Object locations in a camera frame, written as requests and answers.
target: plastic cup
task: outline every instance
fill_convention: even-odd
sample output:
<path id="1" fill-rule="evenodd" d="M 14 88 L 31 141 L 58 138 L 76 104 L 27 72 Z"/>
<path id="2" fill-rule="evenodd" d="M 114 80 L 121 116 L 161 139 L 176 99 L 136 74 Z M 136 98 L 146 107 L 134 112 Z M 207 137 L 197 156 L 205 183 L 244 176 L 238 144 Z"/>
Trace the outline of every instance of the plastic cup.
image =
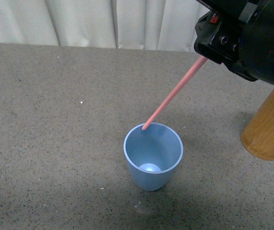
<path id="1" fill-rule="evenodd" d="M 183 155 L 178 134 L 168 126 L 152 123 L 146 130 L 133 128 L 124 140 L 124 153 L 131 177 L 138 187 L 154 191 L 165 185 Z"/>

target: white curtain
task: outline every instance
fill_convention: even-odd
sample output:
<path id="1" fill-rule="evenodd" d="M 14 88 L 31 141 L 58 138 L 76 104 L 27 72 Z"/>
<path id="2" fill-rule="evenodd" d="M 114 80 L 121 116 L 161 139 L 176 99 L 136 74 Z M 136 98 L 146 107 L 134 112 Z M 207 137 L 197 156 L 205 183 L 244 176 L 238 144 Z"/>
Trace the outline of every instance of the white curtain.
<path id="1" fill-rule="evenodd" d="M 193 51 L 196 0 L 0 0 L 0 43 Z"/>

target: speckled countertop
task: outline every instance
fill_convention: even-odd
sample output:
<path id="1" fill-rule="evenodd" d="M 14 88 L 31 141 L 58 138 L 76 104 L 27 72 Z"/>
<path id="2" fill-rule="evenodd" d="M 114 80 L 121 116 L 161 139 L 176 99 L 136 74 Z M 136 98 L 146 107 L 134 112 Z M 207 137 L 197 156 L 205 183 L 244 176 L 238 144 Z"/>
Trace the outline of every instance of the speckled countertop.
<path id="1" fill-rule="evenodd" d="M 184 144 L 172 180 L 145 192 L 130 178 L 126 134 L 197 58 L 0 45 L 0 230 L 274 230 L 274 161 L 240 142 L 273 86 L 211 61 L 156 120 Z"/>

